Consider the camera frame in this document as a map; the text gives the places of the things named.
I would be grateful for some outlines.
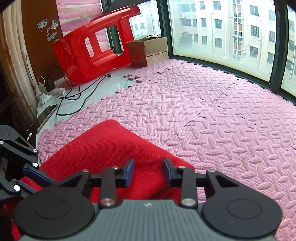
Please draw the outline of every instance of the beige curtain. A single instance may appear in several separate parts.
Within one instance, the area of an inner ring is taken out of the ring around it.
[[[26,50],[21,0],[0,15],[0,61],[12,96],[29,125],[36,119],[40,91]]]

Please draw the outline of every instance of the interlocking mat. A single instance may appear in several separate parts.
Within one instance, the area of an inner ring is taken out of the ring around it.
[[[273,198],[283,211],[276,237],[296,240],[292,103],[232,74],[174,59],[128,76],[141,83],[105,96],[42,133],[42,163],[94,125],[114,119],[191,163],[196,172],[216,169]],[[205,201],[201,188],[198,197]]]

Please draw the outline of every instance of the red plastic stool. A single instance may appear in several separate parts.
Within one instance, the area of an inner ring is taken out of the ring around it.
[[[103,14],[68,33],[54,43],[54,53],[61,68],[68,72],[73,82],[84,83],[114,68],[130,64],[126,42],[133,41],[133,33],[129,18],[139,14],[139,7],[131,5]],[[111,49],[102,52],[96,38],[96,32],[112,25],[118,29],[123,46],[122,55],[114,54]],[[94,51],[92,57],[85,44],[87,37]]]

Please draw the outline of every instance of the red cloth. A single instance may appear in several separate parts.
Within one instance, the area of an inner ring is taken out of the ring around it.
[[[82,169],[100,173],[111,166],[123,166],[129,158],[135,160],[135,171],[130,188],[117,189],[118,201],[122,199],[175,199],[178,202],[180,189],[168,188],[162,172],[164,157],[169,157],[175,166],[186,166],[187,162],[144,140],[122,127],[114,120],[97,124],[61,148],[50,157],[41,169],[48,176],[62,180]],[[24,182],[36,190],[41,187],[29,178]],[[98,202],[99,188],[94,188],[91,201]],[[16,227],[15,239],[19,238]]]

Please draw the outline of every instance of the cardboard box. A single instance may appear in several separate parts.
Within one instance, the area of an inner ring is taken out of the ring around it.
[[[127,42],[131,65],[148,66],[168,59],[167,38],[148,37]]]

